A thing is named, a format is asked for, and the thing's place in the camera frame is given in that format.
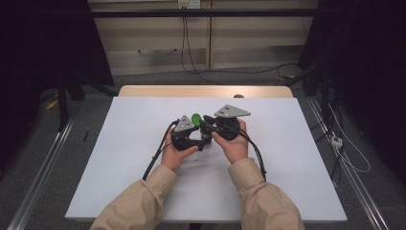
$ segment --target gray triangular tracker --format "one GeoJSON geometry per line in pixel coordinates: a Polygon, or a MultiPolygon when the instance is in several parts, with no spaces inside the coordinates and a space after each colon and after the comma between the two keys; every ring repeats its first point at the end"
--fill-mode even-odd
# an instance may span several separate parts
{"type": "Polygon", "coordinates": [[[193,129],[194,125],[191,122],[191,120],[186,116],[183,115],[183,117],[180,119],[178,125],[175,127],[174,132],[180,132],[180,131],[185,131],[189,129],[193,129]]]}
{"type": "Polygon", "coordinates": [[[242,117],[242,116],[249,116],[251,115],[250,112],[245,111],[243,109],[234,107],[232,105],[226,104],[220,110],[215,113],[215,116],[221,118],[234,118],[234,117],[242,117]]]}

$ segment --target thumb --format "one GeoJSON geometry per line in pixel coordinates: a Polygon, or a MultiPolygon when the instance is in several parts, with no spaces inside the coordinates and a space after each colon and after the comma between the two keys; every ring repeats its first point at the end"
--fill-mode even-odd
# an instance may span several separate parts
{"type": "Polygon", "coordinates": [[[213,139],[214,139],[220,146],[227,142],[224,138],[220,137],[220,135],[218,135],[216,132],[212,132],[212,136],[213,136],[213,139]]]}
{"type": "Polygon", "coordinates": [[[199,147],[198,147],[198,146],[193,146],[193,147],[190,147],[190,148],[185,149],[185,150],[183,150],[183,151],[180,151],[179,154],[180,154],[180,157],[182,157],[182,160],[183,160],[183,159],[185,159],[186,157],[188,157],[188,156],[194,154],[194,153],[197,152],[198,150],[199,150],[199,147]]]}

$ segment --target black curtain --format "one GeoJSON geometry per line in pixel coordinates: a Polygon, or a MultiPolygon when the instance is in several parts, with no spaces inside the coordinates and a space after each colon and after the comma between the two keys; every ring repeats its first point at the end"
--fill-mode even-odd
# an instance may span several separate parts
{"type": "MultiPolygon", "coordinates": [[[[405,93],[406,3],[401,0],[351,0],[356,11],[343,42],[336,48],[329,73],[341,99],[371,138],[383,162],[406,183],[405,93]]],[[[326,21],[315,18],[300,64],[317,59],[323,40],[331,32],[326,21]]]]}
{"type": "Polygon", "coordinates": [[[0,167],[34,120],[40,93],[56,88],[60,74],[75,84],[81,81],[70,73],[113,84],[94,19],[70,11],[90,9],[86,0],[0,2],[0,167]]]}

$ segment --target hand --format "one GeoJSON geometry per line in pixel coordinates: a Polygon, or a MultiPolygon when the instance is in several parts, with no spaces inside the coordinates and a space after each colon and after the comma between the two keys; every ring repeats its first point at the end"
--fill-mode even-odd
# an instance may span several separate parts
{"type": "MultiPolygon", "coordinates": [[[[239,126],[242,130],[247,131],[247,125],[244,121],[238,119],[239,126]]],[[[233,165],[239,160],[248,157],[248,141],[238,135],[234,140],[227,141],[220,137],[216,132],[212,132],[214,140],[223,148],[224,154],[233,165]]]]}
{"type": "Polygon", "coordinates": [[[194,146],[183,151],[179,151],[173,146],[172,140],[170,139],[170,134],[172,132],[173,128],[168,132],[168,135],[165,138],[164,147],[166,148],[164,148],[162,153],[161,165],[164,165],[170,168],[172,171],[175,171],[182,164],[183,159],[197,152],[198,147],[194,146]]]}

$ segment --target finger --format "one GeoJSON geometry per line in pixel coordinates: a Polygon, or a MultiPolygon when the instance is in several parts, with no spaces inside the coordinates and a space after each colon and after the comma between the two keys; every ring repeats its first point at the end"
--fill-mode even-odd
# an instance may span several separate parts
{"type": "Polygon", "coordinates": [[[242,130],[247,132],[247,124],[243,120],[241,120],[239,118],[238,118],[238,121],[239,121],[239,128],[241,128],[242,130]]]}
{"type": "Polygon", "coordinates": [[[165,137],[165,144],[169,144],[172,142],[171,135],[173,133],[173,127],[170,128],[168,135],[165,137]]]}
{"type": "Polygon", "coordinates": [[[179,155],[182,157],[182,160],[185,159],[187,156],[190,156],[199,150],[198,146],[193,146],[188,149],[179,152],[179,155]]]}
{"type": "Polygon", "coordinates": [[[213,139],[214,139],[220,146],[223,145],[223,144],[225,144],[225,143],[227,143],[227,140],[224,139],[224,138],[222,138],[222,137],[220,137],[220,135],[218,135],[216,132],[212,132],[212,136],[213,136],[213,139]]]}

